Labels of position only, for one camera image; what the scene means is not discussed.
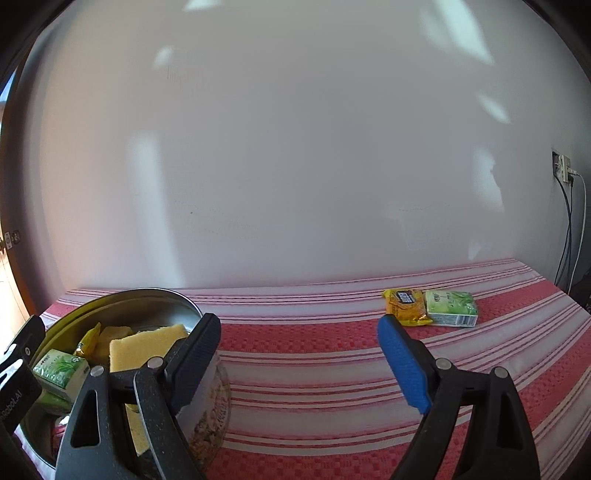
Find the porous yellow sponge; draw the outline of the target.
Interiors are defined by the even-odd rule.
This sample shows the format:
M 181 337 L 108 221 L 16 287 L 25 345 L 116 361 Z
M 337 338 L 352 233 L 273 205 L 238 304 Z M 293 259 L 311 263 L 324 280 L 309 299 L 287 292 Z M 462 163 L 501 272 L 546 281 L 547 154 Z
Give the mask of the porous yellow sponge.
M 136 405 L 125 405 L 133 445 L 138 456 L 149 449 L 149 442 Z

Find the wall power socket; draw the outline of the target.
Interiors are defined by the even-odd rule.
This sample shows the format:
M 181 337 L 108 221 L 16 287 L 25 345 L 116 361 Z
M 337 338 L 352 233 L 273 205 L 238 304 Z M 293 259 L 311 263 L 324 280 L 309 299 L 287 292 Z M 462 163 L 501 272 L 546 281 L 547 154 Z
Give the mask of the wall power socket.
M 552 162 L 554 175 L 562 183 L 570 183 L 573 176 L 575 175 L 575 172 L 571 167 L 570 158 L 564 154 L 552 151 Z

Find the wooden door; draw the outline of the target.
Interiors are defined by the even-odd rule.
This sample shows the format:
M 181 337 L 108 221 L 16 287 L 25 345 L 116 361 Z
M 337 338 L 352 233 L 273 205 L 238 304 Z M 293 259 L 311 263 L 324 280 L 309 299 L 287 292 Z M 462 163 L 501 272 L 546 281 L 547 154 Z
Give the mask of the wooden door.
M 1 119 L 1 233 L 19 230 L 21 234 L 21 242 L 5 254 L 17 325 L 36 311 L 35 267 L 29 258 L 28 241 L 25 168 L 28 94 L 25 87 L 25 66 L 21 64 L 12 76 Z

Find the small orange snack packet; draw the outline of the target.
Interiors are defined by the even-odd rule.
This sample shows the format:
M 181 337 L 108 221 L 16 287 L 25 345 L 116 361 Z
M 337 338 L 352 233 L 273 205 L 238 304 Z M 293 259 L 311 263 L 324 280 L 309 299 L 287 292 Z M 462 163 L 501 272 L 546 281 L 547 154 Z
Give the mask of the small orange snack packet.
M 392 315 L 405 327 L 419 327 L 433 323 L 428 316 L 425 295 L 417 289 L 387 289 L 383 292 L 386 314 Z

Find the green tissue pack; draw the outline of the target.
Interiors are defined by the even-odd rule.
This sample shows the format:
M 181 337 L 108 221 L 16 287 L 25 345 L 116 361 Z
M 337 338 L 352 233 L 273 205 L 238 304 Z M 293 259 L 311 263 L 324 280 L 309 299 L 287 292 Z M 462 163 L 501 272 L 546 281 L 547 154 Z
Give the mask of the green tissue pack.
M 59 350 L 49 350 L 33 367 L 42 387 L 51 394 L 73 404 L 90 371 L 82 358 Z
M 426 290 L 428 317 L 434 324 L 446 327 L 471 328 L 478 321 L 478 308 L 468 292 Z

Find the yellow sponge block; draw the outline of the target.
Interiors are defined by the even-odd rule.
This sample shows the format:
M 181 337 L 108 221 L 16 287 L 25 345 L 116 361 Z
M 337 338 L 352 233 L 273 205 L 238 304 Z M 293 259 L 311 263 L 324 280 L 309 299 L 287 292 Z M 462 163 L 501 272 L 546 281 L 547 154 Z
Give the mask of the yellow sponge block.
M 122 339 L 132 334 L 133 331 L 128 326 L 107 326 L 101 331 L 98 340 L 101 344 L 108 345 L 112 340 Z

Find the round metal tin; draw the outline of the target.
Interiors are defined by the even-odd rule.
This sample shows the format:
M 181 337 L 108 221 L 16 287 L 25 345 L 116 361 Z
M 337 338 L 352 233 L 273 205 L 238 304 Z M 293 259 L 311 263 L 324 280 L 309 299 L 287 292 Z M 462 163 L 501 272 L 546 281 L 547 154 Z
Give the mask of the round metal tin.
M 172 291 L 141 289 L 107 295 L 87 303 L 44 332 L 31 349 L 37 365 L 52 346 L 64 351 L 92 320 L 139 321 L 149 327 L 178 318 L 188 336 L 164 354 L 150 354 L 137 368 L 91 372 L 77 395 L 55 467 L 58 479 L 142 479 L 126 405 L 136 405 L 147 436 L 147 456 L 161 479 L 202 479 L 191 456 L 180 415 L 204 382 L 221 341 L 221 321 L 201 313 L 190 299 Z

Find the large yellow snack packet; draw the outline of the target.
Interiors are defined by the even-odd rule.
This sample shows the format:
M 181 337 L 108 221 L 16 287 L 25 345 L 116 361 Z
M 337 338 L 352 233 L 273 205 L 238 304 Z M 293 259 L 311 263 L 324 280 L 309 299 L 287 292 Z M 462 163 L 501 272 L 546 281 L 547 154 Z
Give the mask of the large yellow snack packet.
M 102 333 L 100 323 L 89 329 L 79 340 L 74 355 L 85 359 L 90 365 L 109 364 L 108 337 Z

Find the yellow sponge with green base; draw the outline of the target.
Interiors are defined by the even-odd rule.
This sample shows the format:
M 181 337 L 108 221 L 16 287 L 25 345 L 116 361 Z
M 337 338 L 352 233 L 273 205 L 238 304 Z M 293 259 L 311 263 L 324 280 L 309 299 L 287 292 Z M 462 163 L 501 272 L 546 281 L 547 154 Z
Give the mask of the yellow sponge with green base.
M 187 336 L 184 326 L 178 324 L 112 340 L 109 344 L 110 372 L 134 370 L 152 357 L 164 357 L 177 340 Z

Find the red white striped cloth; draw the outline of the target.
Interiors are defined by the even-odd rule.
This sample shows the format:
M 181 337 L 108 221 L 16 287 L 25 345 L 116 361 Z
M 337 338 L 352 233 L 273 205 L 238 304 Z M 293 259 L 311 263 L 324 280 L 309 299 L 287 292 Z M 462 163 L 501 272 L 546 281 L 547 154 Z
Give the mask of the red white striped cloth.
M 191 452 L 211 479 L 386 479 L 420 423 L 377 339 L 384 290 L 470 293 L 472 328 L 411 335 L 456 366 L 512 376 L 541 475 L 560 478 L 590 436 L 590 316 L 515 259 L 289 287 L 191 290 L 221 344 Z

